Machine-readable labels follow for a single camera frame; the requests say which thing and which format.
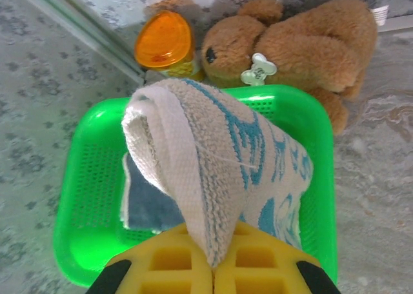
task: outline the plush toy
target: plush toy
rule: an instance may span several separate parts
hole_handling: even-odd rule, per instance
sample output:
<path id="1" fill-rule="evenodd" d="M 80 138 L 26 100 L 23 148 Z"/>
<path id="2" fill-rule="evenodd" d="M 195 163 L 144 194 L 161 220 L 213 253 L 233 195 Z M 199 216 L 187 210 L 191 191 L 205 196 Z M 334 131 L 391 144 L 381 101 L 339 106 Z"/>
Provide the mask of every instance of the plush toy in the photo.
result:
<path id="1" fill-rule="evenodd" d="M 359 0 L 329 1 L 279 22 L 276 0 L 245 4 L 215 24 L 202 45 L 202 61 L 220 88 L 286 84 L 313 95 L 334 133 L 347 123 L 342 99 L 354 99 L 372 57 L 377 24 Z"/>

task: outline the tag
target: tag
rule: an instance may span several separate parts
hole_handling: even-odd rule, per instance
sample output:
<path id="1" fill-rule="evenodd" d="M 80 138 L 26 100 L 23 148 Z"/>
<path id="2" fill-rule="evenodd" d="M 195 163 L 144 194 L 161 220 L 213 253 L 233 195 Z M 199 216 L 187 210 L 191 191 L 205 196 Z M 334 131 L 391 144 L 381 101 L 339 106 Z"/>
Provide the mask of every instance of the tag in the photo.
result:
<path id="1" fill-rule="evenodd" d="M 267 61 L 267 58 L 262 54 L 254 54 L 251 69 L 241 74 L 241 81 L 250 86 L 262 86 L 265 84 L 265 78 L 276 72 L 277 67 L 274 63 Z"/>
<path id="2" fill-rule="evenodd" d="M 387 13 L 388 13 L 388 5 L 375 8 L 375 9 L 371 9 L 371 12 L 378 26 L 385 25 L 386 19 L 387 19 Z"/>

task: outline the teddy bear ear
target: teddy bear ear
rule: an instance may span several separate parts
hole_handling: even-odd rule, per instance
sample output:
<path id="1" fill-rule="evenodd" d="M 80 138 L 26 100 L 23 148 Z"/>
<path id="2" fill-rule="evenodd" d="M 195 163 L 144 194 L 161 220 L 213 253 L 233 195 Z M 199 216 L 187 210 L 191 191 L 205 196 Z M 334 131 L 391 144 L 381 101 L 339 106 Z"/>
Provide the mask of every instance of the teddy bear ear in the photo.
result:
<path id="1" fill-rule="evenodd" d="M 277 0 L 255 0 L 243 5 L 238 15 L 249 15 L 269 26 L 281 19 L 283 4 Z"/>

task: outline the white towel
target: white towel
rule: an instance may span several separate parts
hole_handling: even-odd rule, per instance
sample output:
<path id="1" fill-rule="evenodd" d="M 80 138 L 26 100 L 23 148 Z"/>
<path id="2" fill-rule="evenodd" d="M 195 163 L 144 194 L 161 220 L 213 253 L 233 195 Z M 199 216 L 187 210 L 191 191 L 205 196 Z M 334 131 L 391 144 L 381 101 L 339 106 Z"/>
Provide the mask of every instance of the white towel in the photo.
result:
<path id="1" fill-rule="evenodd" d="M 221 90 L 188 79 L 138 89 L 122 121 L 147 181 L 171 196 L 216 267 L 238 219 L 300 248 L 300 198 L 312 177 L 304 147 Z"/>

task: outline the teddy bear nose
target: teddy bear nose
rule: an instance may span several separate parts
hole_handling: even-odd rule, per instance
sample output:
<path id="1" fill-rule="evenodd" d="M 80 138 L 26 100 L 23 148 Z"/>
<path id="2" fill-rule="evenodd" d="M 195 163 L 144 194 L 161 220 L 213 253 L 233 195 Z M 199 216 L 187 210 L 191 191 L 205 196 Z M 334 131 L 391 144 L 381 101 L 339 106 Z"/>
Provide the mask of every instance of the teddy bear nose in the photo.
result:
<path id="1" fill-rule="evenodd" d="M 215 56 L 215 52 L 213 51 L 213 49 L 211 47 L 208 48 L 208 50 L 206 51 L 205 54 L 205 59 L 206 61 L 211 64 L 212 62 L 215 61 L 217 57 Z"/>

